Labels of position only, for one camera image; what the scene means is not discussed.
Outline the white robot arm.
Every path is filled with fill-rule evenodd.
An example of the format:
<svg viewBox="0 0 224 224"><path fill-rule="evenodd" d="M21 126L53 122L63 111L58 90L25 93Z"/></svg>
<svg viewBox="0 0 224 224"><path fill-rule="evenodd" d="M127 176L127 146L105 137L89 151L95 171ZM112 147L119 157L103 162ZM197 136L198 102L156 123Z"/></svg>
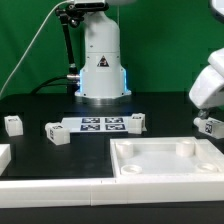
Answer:
<svg viewBox="0 0 224 224"><path fill-rule="evenodd" d="M74 0L75 7L84 12L85 23L85 64L79 74L77 100L102 105L131 98L121 65L119 25L105 11L135 1ZM209 56L209 65L197 77L189 97L199 109L224 105L224 49Z"/></svg>

